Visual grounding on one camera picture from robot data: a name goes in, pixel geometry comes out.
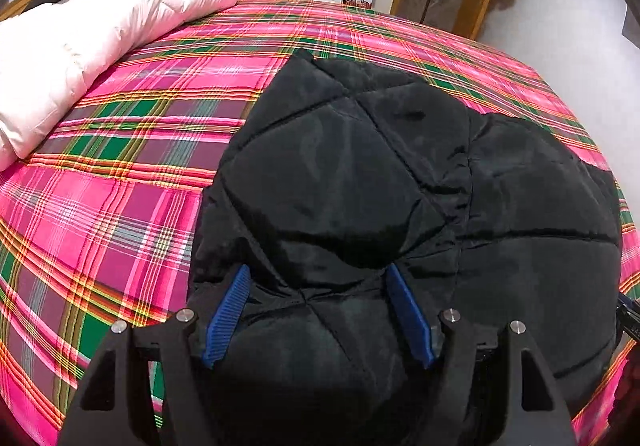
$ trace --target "bed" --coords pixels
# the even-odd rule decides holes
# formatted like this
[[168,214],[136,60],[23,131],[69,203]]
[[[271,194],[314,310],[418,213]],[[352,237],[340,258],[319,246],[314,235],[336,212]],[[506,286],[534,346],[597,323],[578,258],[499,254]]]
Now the bed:
[[[27,159],[0,173],[0,394],[53,446],[109,325],[164,321],[186,299],[200,190],[230,138],[296,48],[424,76],[480,112],[544,127],[583,160],[607,163],[526,65],[449,33],[356,8],[241,0],[127,54]],[[620,192],[620,289],[640,297],[640,241]],[[595,444],[631,344],[574,419]],[[161,423],[162,373],[150,366]]]

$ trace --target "metal screw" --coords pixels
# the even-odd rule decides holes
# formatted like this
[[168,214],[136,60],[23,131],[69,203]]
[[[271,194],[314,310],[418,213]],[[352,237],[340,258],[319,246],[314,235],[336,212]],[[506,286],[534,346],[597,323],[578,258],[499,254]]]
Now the metal screw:
[[448,322],[455,323],[460,319],[460,313],[455,309],[446,309],[442,312],[444,319]]
[[514,320],[509,324],[511,330],[516,334],[523,334],[527,330],[527,326],[519,320]]
[[124,320],[116,320],[111,324],[111,332],[114,334],[122,334],[127,330],[127,322]]
[[195,314],[191,309],[189,309],[189,308],[187,307],[187,308],[185,308],[185,309],[180,309],[180,311],[178,311],[178,312],[175,314],[175,318],[176,318],[178,321],[181,321],[181,322],[183,322],[183,323],[187,323],[188,321],[193,320],[193,317],[194,317],[195,315],[196,315],[196,314]]

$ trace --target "blue gripper pad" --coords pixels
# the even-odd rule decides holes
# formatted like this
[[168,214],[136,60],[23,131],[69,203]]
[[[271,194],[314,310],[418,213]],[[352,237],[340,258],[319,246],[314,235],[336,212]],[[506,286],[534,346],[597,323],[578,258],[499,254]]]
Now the blue gripper pad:
[[391,264],[386,268],[386,293],[409,343],[411,354],[427,368],[435,360],[431,348],[431,327],[415,301],[411,289],[398,268]]
[[221,360],[226,354],[244,304],[249,298],[250,283],[249,267],[240,267],[207,326],[207,343],[202,354],[202,362],[208,368],[211,368],[213,363]]

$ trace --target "white blanket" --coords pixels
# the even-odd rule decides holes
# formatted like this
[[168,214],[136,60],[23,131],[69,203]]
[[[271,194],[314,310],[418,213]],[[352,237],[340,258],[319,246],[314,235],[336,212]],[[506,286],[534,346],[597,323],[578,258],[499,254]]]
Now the white blanket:
[[0,22],[0,170],[29,155],[111,64],[238,0],[68,0]]

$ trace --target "silver bolt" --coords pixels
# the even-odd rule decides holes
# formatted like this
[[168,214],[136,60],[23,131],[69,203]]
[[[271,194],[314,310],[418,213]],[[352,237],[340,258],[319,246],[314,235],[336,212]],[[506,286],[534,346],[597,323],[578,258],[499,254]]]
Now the silver bolt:
[[455,323],[460,319],[460,313],[455,309],[445,309],[442,313],[444,319],[448,322]]
[[511,330],[516,334],[523,334],[527,330],[527,326],[519,320],[514,320],[509,324]]
[[187,323],[188,321],[193,320],[193,317],[194,317],[195,315],[196,315],[196,314],[195,314],[191,309],[189,309],[189,308],[187,307],[187,308],[185,308],[185,309],[180,309],[180,311],[178,311],[178,312],[175,314],[175,318],[176,318],[178,321],[181,321],[181,322],[183,322],[183,323]]
[[127,322],[124,320],[116,320],[111,324],[111,332],[114,334],[122,334],[127,330]]

